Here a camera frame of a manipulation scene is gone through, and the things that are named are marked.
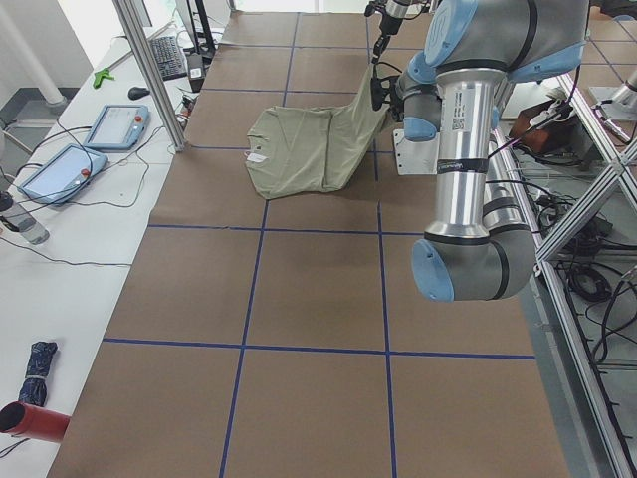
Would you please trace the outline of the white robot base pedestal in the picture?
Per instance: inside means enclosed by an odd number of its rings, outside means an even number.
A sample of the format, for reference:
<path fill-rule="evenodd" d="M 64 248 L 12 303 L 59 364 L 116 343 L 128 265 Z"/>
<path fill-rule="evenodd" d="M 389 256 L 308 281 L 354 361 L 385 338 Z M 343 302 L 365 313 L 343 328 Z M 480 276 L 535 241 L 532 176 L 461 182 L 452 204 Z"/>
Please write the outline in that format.
<path fill-rule="evenodd" d="M 436 175 L 439 135 L 432 140 L 413 142 L 404 135 L 404 130 L 392 133 L 394 156 L 399 175 Z"/>

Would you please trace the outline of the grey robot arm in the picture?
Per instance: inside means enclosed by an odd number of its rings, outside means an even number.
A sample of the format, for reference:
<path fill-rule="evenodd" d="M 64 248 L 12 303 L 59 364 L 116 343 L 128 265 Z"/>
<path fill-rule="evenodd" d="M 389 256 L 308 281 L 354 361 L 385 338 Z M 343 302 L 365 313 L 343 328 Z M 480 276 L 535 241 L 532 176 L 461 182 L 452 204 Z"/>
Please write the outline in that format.
<path fill-rule="evenodd" d="M 413 17 L 408 16 L 408 10 L 412 5 L 420 5 L 420 11 Z M 411 0 L 372 0 L 369 1 L 363 11 L 366 18 L 375 13 L 381 16 L 379 23 L 380 34 L 373 46 L 372 63 L 378 64 L 391 38 L 398 34 L 405 20 L 413 20 L 421 13 L 426 12 L 431 6 L 430 1 Z"/>
<path fill-rule="evenodd" d="M 531 229 L 490 148 L 498 91 L 578 67 L 588 13 L 585 1 L 444 1 L 404 72 L 371 79 L 375 110 L 389 106 L 408 140 L 438 143 L 435 214 L 411 256 L 427 299 L 504 299 L 529 280 Z"/>

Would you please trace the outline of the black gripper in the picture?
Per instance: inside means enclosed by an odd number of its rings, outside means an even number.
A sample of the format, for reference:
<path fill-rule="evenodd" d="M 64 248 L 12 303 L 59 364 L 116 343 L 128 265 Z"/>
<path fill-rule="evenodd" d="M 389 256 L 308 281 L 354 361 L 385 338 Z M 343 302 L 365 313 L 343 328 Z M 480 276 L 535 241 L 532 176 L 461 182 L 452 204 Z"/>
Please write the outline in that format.
<path fill-rule="evenodd" d="M 370 79 L 372 108 L 376 112 L 383 105 L 386 105 L 393 118 L 401 117 L 401 98 L 397 90 L 398 80 L 397 75 L 384 78 L 373 76 Z"/>
<path fill-rule="evenodd" d="M 401 25 L 403 23 L 403 18 L 393 17 L 391 15 L 383 15 L 381 21 L 379 23 L 379 28 L 381 34 L 378 39 L 375 41 L 372 49 L 372 58 L 371 63 L 376 65 L 386 50 L 388 45 L 388 36 L 394 36 L 398 33 Z"/>

